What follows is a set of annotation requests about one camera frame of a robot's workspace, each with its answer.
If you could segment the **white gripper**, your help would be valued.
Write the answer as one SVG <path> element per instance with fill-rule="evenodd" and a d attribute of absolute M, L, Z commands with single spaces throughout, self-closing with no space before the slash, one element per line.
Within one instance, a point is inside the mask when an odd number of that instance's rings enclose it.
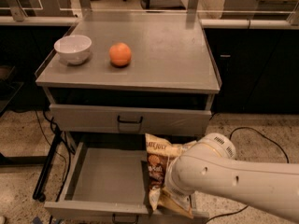
<path fill-rule="evenodd" d="M 190 196 L 194 193 L 193 189 L 183 185 L 175 164 L 170 164 L 167 167 L 164 185 L 168 191 L 179 197 Z"/>

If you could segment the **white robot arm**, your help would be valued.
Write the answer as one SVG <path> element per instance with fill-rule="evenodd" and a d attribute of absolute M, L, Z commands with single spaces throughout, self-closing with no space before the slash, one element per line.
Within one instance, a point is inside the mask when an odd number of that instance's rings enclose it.
<path fill-rule="evenodd" d="M 299 222 L 299 165 L 239 161 L 234 144 L 219 133 L 206 135 L 175 158 L 164 184 L 180 197 L 203 192 Z"/>

